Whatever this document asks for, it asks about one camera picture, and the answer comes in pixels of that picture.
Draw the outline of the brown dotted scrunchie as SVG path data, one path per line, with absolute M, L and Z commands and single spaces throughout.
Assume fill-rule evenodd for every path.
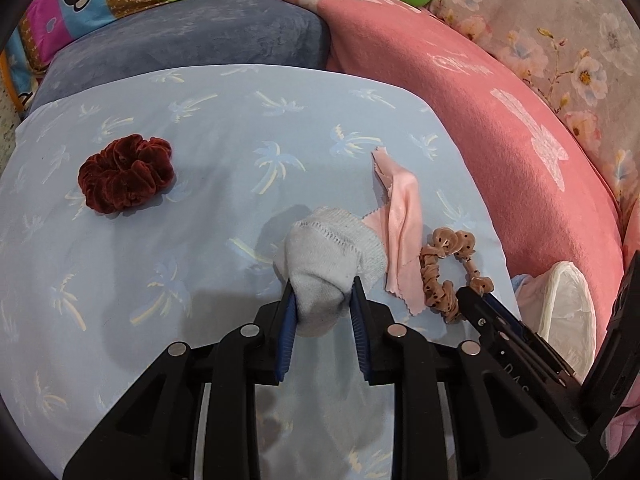
M 495 289 L 491 278 L 480 274 L 473 260 L 475 245 L 475 236 L 469 231 L 438 228 L 433 231 L 431 241 L 421 249 L 419 260 L 425 305 L 438 313 L 447 324 L 460 321 L 462 314 L 454 283 L 440 280 L 439 263 L 442 260 L 455 258 L 465 270 L 466 284 L 480 296 L 490 294 Z

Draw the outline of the pink towel blanket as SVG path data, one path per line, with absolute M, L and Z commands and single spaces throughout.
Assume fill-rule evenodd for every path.
M 284 0 L 318 14 L 331 33 L 329 68 L 405 88 L 434 110 L 488 207 L 515 274 L 575 263 L 599 330 L 608 324 L 630 239 L 605 180 L 578 144 L 597 134 L 590 112 L 568 125 L 478 45 L 399 0 Z

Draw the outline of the white bag lined trash bin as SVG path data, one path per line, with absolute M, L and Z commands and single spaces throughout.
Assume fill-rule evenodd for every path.
M 560 261 L 538 276 L 512 278 L 523 323 L 570 364 L 578 382 L 587 376 L 597 353 L 596 311 L 584 274 Z

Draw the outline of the grey floral bed sheet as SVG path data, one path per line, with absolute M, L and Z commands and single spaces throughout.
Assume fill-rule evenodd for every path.
M 622 0 L 432 0 L 430 11 L 529 85 L 608 184 L 639 199 L 639 27 Z

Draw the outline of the dark red velvet scrunchie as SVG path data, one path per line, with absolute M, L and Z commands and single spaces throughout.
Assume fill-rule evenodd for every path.
M 139 133 L 116 139 L 86 159 L 78 185 L 86 206 L 99 214 L 114 214 L 144 205 L 175 179 L 168 141 Z

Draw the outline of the pink quilted jacket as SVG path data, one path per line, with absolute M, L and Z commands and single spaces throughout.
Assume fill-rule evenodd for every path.
M 637 377 L 634 385 L 628 392 L 625 401 L 620 407 L 620 414 L 616 415 L 605 430 L 605 441 L 608 454 L 613 458 L 623 448 L 624 444 L 634 432 L 639 423 L 640 411 L 640 378 Z

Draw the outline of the dark blue velvet pillow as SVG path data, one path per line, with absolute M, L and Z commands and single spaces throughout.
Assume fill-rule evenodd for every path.
M 183 66 L 323 70 L 329 26 L 282 0 L 180 0 L 105 25 L 55 55 L 32 109 L 119 79 Z

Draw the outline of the pink fabric swatch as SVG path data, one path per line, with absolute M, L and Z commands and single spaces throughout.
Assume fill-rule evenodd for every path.
M 378 234 L 385 248 L 386 292 L 401 299 L 411 315 L 418 315 L 426 308 L 420 267 L 423 214 L 419 182 L 385 148 L 376 148 L 371 155 L 385 204 L 362 221 Z

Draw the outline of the light grey sock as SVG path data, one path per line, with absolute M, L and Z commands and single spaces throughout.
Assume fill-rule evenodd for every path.
M 378 234 L 358 217 L 320 207 L 292 225 L 276 268 L 295 292 L 297 333 L 320 337 L 343 315 L 356 278 L 370 290 L 384 276 L 387 257 Z

